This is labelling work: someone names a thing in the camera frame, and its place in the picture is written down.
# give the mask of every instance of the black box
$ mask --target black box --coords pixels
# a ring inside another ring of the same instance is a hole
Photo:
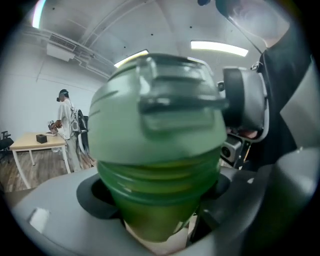
[[[36,135],[35,137],[36,137],[36,141],[39,142],[39,143],[41,143],[41,144],[48,142],[46,135],[38,134],[38,135]]]

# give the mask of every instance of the white table leg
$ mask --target white table leg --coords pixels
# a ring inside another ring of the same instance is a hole
[[[29,153],[30,153],[30,157],[31,157],[31,162],[32,162],[32,165],[35,166],[35,160],[34,160],[34,157],[32,156],[32,152],[31,150],[29,150]]]
[[[23,171],[22,171],[22,168],[20,166],[20,163],[19,163],[19,159],[18,159],[18,155],[17,155],[17,152],[15,150],[12,150],[12,153],[13,153],[13,157],[14,157],[14,161],[15,161],[15,164],[16,164],[16,167],[18,168],[18,171],[19,171],[19,174],[26,186],[27,189],[31,189],[30,185],[29,185],[29,182],[27,181]]]
[[[71,171],[70,171],[69,164],[68,164],[66,146],[62,146],[61,148],[62,148],[62,155],[63,155],[63,160],[64,160],[64,163],[65,163],[66,171],[68,172],[68,174],[70,174]]]

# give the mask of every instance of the pants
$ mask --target pants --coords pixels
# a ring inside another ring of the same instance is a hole
[[[75,133],[70,137],[70,139],[66,139],[66,147],[67,147],[67,156],[68,162],[72,164],[73,171],[79,172],[83,170],[80,148],[79,148],[79,140],[78,133]]]

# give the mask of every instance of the backpack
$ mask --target backpack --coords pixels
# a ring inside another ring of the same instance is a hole
[[[75,109],[74,107],[71,107],[71,111],[71,131],[79,133],[88,131],[82,111],[80,109]]]

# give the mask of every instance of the ceiling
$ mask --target ceiling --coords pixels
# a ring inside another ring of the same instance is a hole
[[[223,79],[224,66],[249,68],[260,56],[218,12],[214,0],[206,6],[199,6],[197,0],[46,0],[40,30],[77,42],[113,64],[144,49],[201,59],[210,65],[218,81]],[[247,36],[264,50],[262,41]],[[191,40],[221,42],[249,52],[242,57],[192,50]]]

